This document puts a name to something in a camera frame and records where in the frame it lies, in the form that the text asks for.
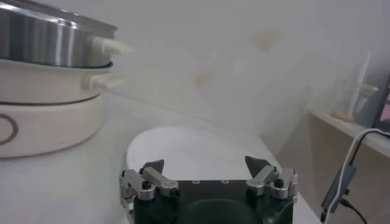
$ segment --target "white pot handle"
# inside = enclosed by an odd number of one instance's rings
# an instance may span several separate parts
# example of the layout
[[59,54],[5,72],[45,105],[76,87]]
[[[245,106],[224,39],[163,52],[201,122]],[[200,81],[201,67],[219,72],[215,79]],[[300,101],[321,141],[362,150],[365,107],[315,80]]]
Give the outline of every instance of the white pot handle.
[[92,39],[92,48],[95,53],[100,52],[109,55],[135,52],[134,48],[129,47],[125,43],[103,37],[94,37]]

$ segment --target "metal bracket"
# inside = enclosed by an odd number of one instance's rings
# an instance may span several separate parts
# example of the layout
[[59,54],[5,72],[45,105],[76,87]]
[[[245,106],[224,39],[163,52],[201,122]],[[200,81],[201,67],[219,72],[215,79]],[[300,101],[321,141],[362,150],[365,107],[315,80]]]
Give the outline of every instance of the metal bracket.
[[297,203],[298,197],[298,174],[295,169],[284,168],[279,178],[270,184],[271,196],[276,199],[292,197]]
[[179,183],[176,180],[170,180],[156,171],[153,167],[147,167],[143,170],[143,178],[156,185],[162,196],[176,197],[179,193]]
[[119,178],[119,183],[121,184],[121,196],[125,200],[135,195],[142,201],[155,198],[156,187],[148,184],[135,170],[125,170]]
[[267,165],[253,179],[247,180],[246,185],[255,192],[256,197],[259,197],[264,194],[266,185],[276,180],[278,175],[279,173],[275,167]]

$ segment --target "white electric cooker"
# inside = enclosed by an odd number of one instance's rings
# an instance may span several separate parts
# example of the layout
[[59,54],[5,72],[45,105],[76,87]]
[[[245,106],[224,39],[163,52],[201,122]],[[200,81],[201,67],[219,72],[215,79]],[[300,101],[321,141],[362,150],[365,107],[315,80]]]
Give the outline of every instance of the white electric cooker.
[[115,26],[49,5],[0,1],[0,157],[77,144],[101,123]]

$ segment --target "stain on wall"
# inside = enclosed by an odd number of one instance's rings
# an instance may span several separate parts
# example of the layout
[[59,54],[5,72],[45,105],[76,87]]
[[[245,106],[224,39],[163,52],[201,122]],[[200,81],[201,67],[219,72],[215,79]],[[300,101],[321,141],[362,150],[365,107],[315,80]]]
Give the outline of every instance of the stain on wall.
[[269,53],[273,50],[274,44],[281,39],[282,33],[275,29],[265,29],[255,34],[250,42],[262,52]]

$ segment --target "black cable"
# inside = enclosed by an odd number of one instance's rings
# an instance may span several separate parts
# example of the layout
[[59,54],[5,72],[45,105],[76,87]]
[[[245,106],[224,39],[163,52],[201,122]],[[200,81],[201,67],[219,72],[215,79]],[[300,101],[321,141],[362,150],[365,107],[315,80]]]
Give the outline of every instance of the black cable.
[[367,221],[366,219],[363,217],[363,215],[353,206],[351,207],[348,207],[350,209],[352,209],[354,212],[356,212],[356,214],[358,214],[358,216],[362,219],[362,221],[364,222],[364,224],[367,224]]
[[364,138],[365,138],[368,134],[371,134],[371,133],[376,133],[376,134],[380,134],[380,135],[386,136],[386,135],[384,135],[383,133],[380,133],[379,131],[376,131],[376,130],[369,131],[369,132],[365,133],[364,135],[362,135],[362,137],[360,137],[360,140],[359,140],[358,144],[357,144],[356,147],[355,147],[355,151],[353,152],[353,155],[352,155],[352,157],[351,157],[351,160],[349,161],[349,165],[350,165],[350,166],[353,165],[353,162],[354,162],[354,160],[355,160],[355,157],[356,157],[356,155],[357,155],[358,152],[359,152],[360,145],[361,145],[361,143],[363,142]]
[[351,205],[351,203],[346,200],[346,199],[342,199],[340,204],[344,205],[345,207],[347,208],[350,208],[351,210],[353,210],[356,214],[358,214],[358,216],[362,219],[362,221],[364,222],[364,224],[367,224],[367,221],[366,219],[363,217],[363,215],[355,208],[353,207],[353,205]]

